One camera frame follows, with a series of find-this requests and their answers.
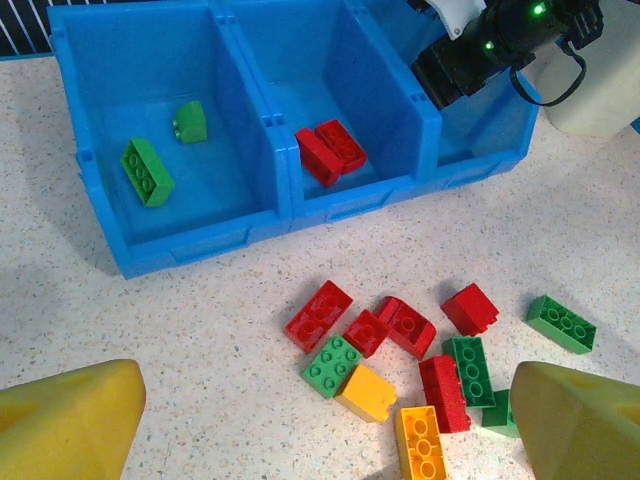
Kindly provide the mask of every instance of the black wire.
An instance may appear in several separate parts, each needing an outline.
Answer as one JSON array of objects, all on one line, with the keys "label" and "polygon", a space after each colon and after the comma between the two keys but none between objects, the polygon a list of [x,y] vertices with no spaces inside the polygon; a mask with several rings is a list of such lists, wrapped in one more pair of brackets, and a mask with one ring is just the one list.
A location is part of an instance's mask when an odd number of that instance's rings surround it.
[{"label": "black wire", "polygon": [[576,78],[573,81],[573,83],[567,89],[567,91],[564,92],[555,100],[553,100],[552,102],[541,103],[531,98],[531,95],[527,93],[527,91],[524,89],[524,87],[520,83],[520,80],[518,79],[518,71],[514,67],[511,67],[511,70],[509,71],[509,78],[511,79],[511,84],[513,85],[513,88],[516,89],[516,92],[518,92],[518,95],[524,98],[527,102],[533,103],[534,105],[538,105],[540,107],[555,107],[556,105],[561,104],[567,98],[569,98],[573,94],[573,92],[575,92],[578,89],[578,87],[582,84],[584,77],[587,75],[587,62],[585,62],[584,58],[582,58],[580,55],[578,55],[576,52],[573,51],[571,46],[569,46],[569,40],[567,39],[562,40],[562,43],[560,44],[560,48],[565,53],[565,55],[570,56],[576,61],[578,65],[580,65],[581,70],[580,70],[580,75],[578,75],[578,78]]}]

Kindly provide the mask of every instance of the green lego brick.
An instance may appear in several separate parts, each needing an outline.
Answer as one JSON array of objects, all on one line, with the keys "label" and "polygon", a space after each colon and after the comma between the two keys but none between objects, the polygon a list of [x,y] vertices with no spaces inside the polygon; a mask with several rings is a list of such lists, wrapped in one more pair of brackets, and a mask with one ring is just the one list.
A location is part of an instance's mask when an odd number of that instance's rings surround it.
[{"label": "green lego brick", "polygon": [[349,342],[334,335],[302,372],[302,378],[324,398],[333,398],[360,358],[362,354]]},{"label": "green lego brick", "polygon": [[149,140],[132,138],[120,163],[145,207],[160,207],[176,184]]},{"label": "green lego brick", "polygon": [[511,412],[510,390],[494,392],[496,406],[482,411],[482,426],[501,435],[520,438],[516,421]]},{"label": "green lego brick", "polygon": [[578,355],[593,349],[596,327],[547,295],[531,303],[527,323],[545,337]]},{"label": "green lego brick", "polygon": [[207,119],[199,100],[189,102],[178,110],[173,120],[173,129],[182,143],[207,141]]},{"label": "green lego brick", "polygon": [[453,337],[442,344],[445,355],[451,355],[458,366],[462,393],[468,408],[491,408],[496,399],[480,337]]}]

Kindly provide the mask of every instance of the blue plastic bin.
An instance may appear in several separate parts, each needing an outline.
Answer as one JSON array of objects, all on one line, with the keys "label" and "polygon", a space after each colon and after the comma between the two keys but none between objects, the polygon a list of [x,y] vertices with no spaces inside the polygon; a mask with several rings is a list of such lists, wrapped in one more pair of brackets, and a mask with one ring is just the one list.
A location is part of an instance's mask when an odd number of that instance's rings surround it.
[{"label": "blue plastic bin", "polygon": [[[407,64],[444,33],[402,0],[49,9],[87,192],[127,278],[484,179],[526,155],[537,108],[506,76],[438,112]],[[201,100],[209,140],[173,134]],[[294,133],[338,118],[369,155],[322,187]],[[175,180],[146,208],[120,157],[147,138]]]}]

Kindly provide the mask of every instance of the white container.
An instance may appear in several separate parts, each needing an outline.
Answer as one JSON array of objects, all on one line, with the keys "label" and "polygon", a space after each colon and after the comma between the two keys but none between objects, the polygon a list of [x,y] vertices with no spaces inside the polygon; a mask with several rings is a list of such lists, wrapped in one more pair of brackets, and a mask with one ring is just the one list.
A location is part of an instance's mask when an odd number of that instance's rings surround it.
[{"label": "white container", "polygon": [[[584,82],[567,100],[545,109],[566,133],[610,138],[640,117],[640,5],[601,0],[602,37],[579,50],[587,62]],[[544,67],[536,88],[543,101],[555,100],[580,73],[558,48]]]}]

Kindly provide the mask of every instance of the white table surface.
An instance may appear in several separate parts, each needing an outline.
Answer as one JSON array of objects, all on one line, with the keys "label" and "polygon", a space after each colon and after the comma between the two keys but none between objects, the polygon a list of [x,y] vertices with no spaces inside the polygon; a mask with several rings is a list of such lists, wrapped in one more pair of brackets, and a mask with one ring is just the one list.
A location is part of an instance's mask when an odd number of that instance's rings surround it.
[{"label": "white table surface", "polygon": [[[197,264],[125,281],[77,175],[51,58],[0,63],[0,388],[136,359],[148,400],[123,479],[398,480],[393,424],[367,424],[299,377],[283,326],[325,280],[385,294],[455,333],[439,309],[477,281],[500,310],[483,335],[495,390],[542,360],[640,384],[640,136],[569,137],[540,118],[512,172]],[[549,294],[598,328],[577,356],[524,322]],[[417,362],[387,340],[365,362],[423,405]],[[443,435],[451,480],[530,479],[522,443]]]}]

